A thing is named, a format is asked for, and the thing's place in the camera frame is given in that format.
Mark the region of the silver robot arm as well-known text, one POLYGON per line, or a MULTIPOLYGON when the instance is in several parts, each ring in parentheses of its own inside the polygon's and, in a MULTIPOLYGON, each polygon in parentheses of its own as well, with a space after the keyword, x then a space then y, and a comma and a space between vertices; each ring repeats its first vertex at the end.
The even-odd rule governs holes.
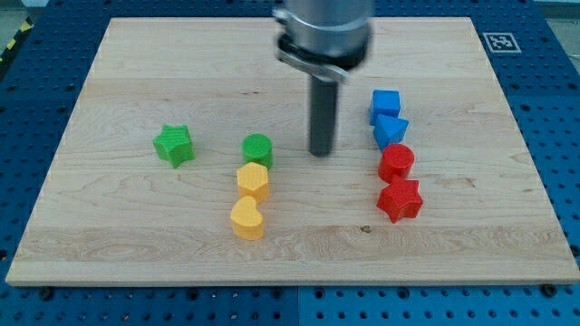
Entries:
POLYGON ((309 151, 331 154, 340 85, 361 64, 372 38, 373 0, 285 0, 276 58, 310 76, 309 151))

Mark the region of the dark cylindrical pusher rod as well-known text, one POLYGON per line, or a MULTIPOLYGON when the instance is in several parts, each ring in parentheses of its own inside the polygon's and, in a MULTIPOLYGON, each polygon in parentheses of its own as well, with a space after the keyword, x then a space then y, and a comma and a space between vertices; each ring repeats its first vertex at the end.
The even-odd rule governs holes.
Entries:
POLYGON ((309 151, 316 157, 327 157, 333 149, 339 84, 310 77, 309 151))

